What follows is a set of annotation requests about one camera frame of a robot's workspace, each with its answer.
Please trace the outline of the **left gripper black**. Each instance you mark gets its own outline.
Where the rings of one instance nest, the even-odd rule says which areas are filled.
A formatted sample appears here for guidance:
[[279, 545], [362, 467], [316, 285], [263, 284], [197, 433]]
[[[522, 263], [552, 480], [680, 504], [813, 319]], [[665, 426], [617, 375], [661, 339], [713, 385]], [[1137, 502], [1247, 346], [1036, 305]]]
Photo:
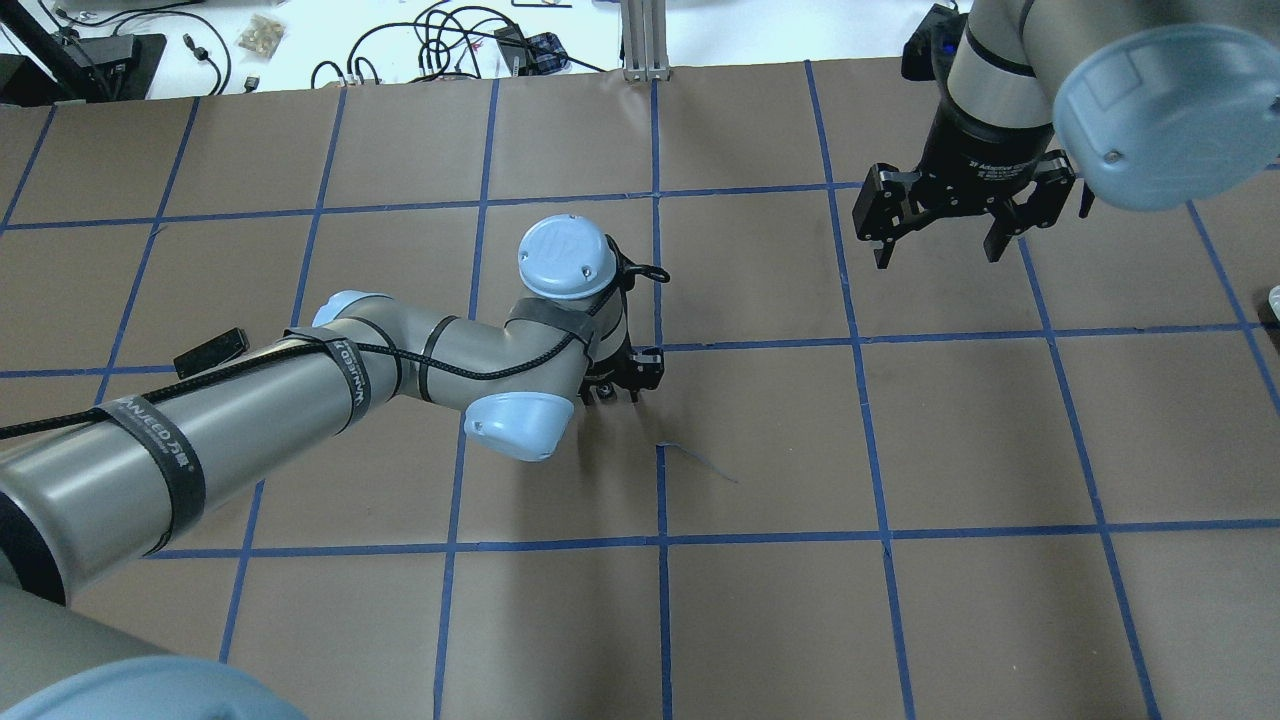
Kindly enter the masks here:
[[612, 355], [589, 364], [582, 383], [582, 404], [613, 402], [617, 388], [627, 391], [630, 402], [637, 404], [641, 392], [658, 388], [664, 373], [664, 350], [635, 348], [626, 331]]

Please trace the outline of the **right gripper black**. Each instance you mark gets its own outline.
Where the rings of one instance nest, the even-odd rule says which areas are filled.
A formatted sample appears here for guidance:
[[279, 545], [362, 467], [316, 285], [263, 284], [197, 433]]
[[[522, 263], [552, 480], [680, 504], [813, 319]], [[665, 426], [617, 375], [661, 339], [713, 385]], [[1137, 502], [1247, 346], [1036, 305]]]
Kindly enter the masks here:
[[[887, 269], [897, 241], [932, 224], [936, 209], [986, 208], [993, 218], [983, 243], [989, 263], [1028, 229], [1053, 227], [1078, 174], [1065, 150], [1046, 152], [1052, 136], [1051, 124], [992, 126], [954, 104], [938, 105], [916, 168], [876, 163], [859, 190], [854, 229], [870, 245], [876, 268]], [[1019, 202], [1014, 195], [1029, 183]]]

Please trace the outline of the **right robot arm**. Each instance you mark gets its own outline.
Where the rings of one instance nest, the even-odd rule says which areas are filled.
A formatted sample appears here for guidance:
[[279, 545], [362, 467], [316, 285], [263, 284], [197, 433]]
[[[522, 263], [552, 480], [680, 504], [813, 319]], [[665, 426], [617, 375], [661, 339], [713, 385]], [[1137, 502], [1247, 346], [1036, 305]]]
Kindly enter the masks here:
[[1277, 156], [1275, 1], [936, 5], [900, 72], [940, 101], [913, 169], [877, 163], [852, 209], [876, 265], [934, 222], [988, 217], [988, 261], [1092, 204], [1164, 211], [1229, 191]]

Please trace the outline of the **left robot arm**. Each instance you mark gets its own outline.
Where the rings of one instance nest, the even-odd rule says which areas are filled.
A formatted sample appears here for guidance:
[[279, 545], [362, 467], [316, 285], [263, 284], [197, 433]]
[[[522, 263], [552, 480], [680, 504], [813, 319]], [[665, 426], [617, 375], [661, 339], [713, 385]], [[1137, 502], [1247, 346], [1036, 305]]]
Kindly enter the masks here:
[[524, 293], [498, 327], [347, 290], [266, 348], [209, 341], [172, 386], [4, 427], [3, 716], [302, 717], [247, 673], [68, 603], [393, 398], [453, 409], [470, 439], [541, 462], [595, 388], [659, 384], [664, 355], [632, 346], [627, 296], [667, 270], [573, 214], [535, 223], [515, 264]]

